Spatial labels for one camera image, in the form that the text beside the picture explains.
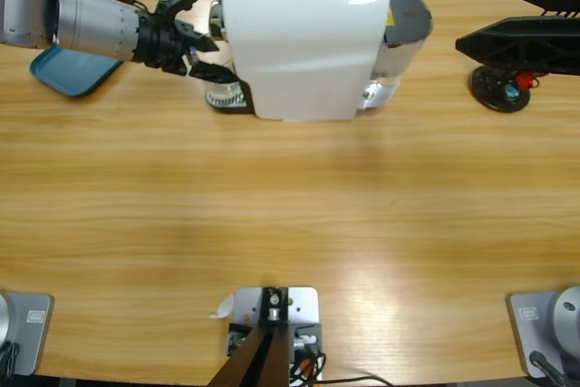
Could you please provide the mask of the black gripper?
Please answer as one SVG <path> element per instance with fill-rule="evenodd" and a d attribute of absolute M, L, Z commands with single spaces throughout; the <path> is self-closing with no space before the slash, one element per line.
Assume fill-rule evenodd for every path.
<path fill-rule="evenodd" d="M 206 34 L 194 29 L 192 24 L 176 20 L 173 24 L 160 24 L 157 17 L 138 12 L 138 41 L 134 49 L 134 62 L 161 69 L 165 73 L 186 75 L 188 67 L 182 57 L 189 47 L 202 53 L 217 52 L 218 47 Z M 188 75 L 205 82 L 228 84 L 238 81 L 227 67 L 215 63 L 197 62 Z"/>

